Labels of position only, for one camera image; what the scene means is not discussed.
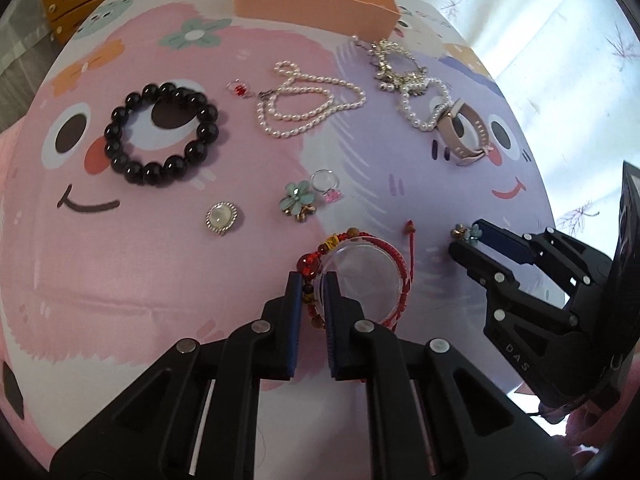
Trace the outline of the small teal flower earring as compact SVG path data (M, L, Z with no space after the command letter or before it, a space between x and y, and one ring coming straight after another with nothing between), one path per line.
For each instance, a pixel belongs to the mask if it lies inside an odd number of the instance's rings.
M480 241L483 231L477 223L473 223L472 226L458 223L450 231L450 235L454 240L460 240L460 242L475 246Z

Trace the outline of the round white stone brooch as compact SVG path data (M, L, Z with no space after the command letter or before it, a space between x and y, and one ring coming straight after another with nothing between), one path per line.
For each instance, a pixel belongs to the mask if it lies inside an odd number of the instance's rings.
M206 212L205 225L210 232L224 236L232 231L239 222L240 211L234 203L221 202L214 203Z

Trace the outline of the teal flower brooch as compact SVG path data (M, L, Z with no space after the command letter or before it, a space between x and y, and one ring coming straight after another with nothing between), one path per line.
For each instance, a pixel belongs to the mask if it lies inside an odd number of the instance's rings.
M316 212L315 200L314 190L308 181L290 182L285 185L285 196L279 202L280 211L297 222L305 222Z

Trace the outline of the pink strap wristwatch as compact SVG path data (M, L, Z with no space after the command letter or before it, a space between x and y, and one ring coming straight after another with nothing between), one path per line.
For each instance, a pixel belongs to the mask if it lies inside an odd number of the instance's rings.
M443 98L433 98L431 108L440 112L431 142L432 159L470 166L494 150L484 120L469 104L457 100L447 105Z

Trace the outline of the silver ring pink stone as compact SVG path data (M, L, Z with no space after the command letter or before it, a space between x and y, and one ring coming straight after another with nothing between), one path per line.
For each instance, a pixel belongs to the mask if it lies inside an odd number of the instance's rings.
M314 192L328 204L338 202L343 194L340 190L340 179L331 169L318 169L310 176L310 184Z

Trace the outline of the cartoon printed table mat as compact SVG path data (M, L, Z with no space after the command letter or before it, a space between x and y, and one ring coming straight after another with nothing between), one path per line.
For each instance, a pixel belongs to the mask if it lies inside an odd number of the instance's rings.
M230 0L112 0L54 63L25 116L1 199L1 409L41 466L171 344L211 342L257 318L298 258L349 228L416 256L402 338L452 342L497 386L520 378L484 337L484 292L448 256L456 223L515 232L552 215L506 99L438 14L404 19L419 62L484 120L494 150L470 166L431 158L347 38L243 20ZM108 166L103 131L126 94L171 81L218 107L202 166L163 188ZM318 169L305 222L285 185ZM214 203L236 227L209 231Z

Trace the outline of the white floral curtain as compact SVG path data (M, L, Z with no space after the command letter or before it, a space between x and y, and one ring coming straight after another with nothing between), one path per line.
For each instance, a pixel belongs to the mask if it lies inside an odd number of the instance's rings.
M559 225L616 230L639 159L639 40L615 0L422 0L497 81L533 145Z

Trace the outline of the pink bed blanket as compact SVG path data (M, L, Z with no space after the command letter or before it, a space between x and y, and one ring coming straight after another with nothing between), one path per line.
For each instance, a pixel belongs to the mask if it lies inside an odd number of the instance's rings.
M25 118L21 118L0 136L0 197L6 195L6 189L14 178L13 157L17 141L20 140Z

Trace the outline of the white lace bed cover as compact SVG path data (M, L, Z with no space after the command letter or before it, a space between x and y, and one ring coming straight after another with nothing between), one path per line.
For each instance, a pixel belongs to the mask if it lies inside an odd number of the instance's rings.
M1 17L1 130L28 111L60 45L40 0L11 0Z

